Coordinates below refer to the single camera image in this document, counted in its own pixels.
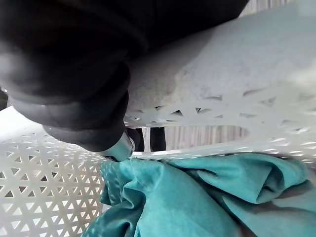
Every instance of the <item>teal fabric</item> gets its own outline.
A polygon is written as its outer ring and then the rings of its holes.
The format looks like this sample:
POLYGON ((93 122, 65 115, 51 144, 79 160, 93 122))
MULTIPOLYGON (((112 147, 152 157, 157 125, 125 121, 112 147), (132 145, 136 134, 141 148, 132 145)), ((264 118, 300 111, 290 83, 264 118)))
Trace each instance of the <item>teal fabric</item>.
POLYGON ((112 207, 83 237, 316 236, 316 188, 294 159, 131 159, 101 173, 112 207))

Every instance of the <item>white plastic surface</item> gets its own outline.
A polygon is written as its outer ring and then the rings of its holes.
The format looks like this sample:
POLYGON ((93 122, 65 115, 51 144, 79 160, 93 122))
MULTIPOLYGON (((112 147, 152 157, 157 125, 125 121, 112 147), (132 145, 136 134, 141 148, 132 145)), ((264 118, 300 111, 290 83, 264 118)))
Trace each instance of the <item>white plastic surface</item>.
POLYGON ((79 236, 102 212, 104 158, 57 141, 12 107, 0 124, 0 237, 79 236))
MULTIPOLYGON (((247 130, 237 141, 135 157, 257 151, 293 155, 314 167, 315 22, 316 1, 300 0, 132 64, 127 126, 247 130)), ((77 237, 102 211, 98 169, 105 158, 57 141, 13 108, 0 112, 0 158, 0 237, 77 237)))

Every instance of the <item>chair leg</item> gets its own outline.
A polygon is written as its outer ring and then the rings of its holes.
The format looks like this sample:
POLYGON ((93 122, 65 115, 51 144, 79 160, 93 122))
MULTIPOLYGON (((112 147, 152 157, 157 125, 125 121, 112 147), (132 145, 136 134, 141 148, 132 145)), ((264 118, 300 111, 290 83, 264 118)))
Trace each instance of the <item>chair leg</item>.
POLYGON ((150 129, 150 147, 152 152, 166 150, 164 127, 152 127, 150 129))

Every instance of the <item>black fabric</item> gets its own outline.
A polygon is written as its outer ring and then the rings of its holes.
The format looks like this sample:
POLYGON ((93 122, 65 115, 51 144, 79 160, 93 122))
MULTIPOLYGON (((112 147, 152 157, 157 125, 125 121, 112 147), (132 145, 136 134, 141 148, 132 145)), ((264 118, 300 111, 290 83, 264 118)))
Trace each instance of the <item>black fabric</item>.
POLYGON ((234 19, 247 2, 2 0, 0 86, 52 136, 106 150, 124 131, 125 60, 234 19))

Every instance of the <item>perforated plastic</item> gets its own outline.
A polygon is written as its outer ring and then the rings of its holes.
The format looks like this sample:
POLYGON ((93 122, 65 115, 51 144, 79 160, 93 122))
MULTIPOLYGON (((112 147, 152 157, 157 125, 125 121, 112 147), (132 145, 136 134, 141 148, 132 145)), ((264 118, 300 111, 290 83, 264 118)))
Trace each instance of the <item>perforated plastic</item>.
MULTIPOLYGON (((134 157, 256 151, 295 156, 314 167, 315 22, 316 2, 300 0, 131 64, 127 126, 233 125, 247 131, 238 140, 134 157)), ((57 141, 13 108, 0 112, 0 158, 0 237, 76 237, 102 211, 98 169, 105 158, 57 141)))

